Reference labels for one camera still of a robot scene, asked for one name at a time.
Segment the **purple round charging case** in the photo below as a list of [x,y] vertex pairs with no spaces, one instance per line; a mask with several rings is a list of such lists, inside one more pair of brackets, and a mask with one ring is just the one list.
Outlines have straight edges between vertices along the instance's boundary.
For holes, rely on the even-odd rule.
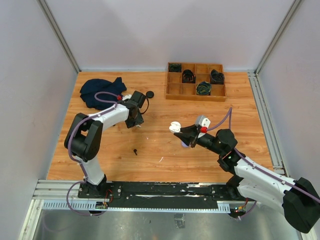
[[189,148],[190,146],[186,143],[184,143],[183,141],[181,141],[181,145],[183,148]]

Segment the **white round charging case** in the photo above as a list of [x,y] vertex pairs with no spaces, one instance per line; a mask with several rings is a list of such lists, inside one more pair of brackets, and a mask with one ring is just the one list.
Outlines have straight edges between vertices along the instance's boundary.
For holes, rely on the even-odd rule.
[[171,133],[180,133],[181,132],[181,124],[177,121],[173,121],[170,123],[170,126],[169,126],[169,131]]

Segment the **black round charging case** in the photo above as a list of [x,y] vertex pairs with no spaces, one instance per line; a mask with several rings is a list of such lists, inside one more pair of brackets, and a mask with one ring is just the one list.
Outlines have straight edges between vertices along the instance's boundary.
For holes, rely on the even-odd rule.
[[146,97],[147,97],[148,99],[152,99],[154,96],[155,96],[155,94],[154,94],[153,91],[147,91],[147,92],[146,92]]

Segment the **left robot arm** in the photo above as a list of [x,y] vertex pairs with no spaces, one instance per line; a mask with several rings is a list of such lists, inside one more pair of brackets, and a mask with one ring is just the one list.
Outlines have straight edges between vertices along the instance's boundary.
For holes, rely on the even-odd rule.
[[144,120],[140,108],[144,102],[125,99],[94,114],[75,115],[64,140],[64,147],[68,150],[69,157],[80,165],[84,174],[83,185],[87,186],[96,198],[107,193],[107,177],[98,161],[103,132],[121,122],[124,122],[128,129],[141,125]]

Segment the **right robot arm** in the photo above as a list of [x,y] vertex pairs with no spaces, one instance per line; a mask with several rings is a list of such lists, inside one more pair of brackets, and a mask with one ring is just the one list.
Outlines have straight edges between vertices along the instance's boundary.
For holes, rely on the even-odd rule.
[[320,218],[320,197],[312,183],[280,175],[251,160],[236,149],[237,140],[230,129],[220,129],[215,136],[199,124],[181,127],[174,121],[170,132],[191,148],[202,146],[218,154],[219,166],[233,177],[226,188],[232,200],[241,197],[260,202],[282,214],[301,233],[309,233]]

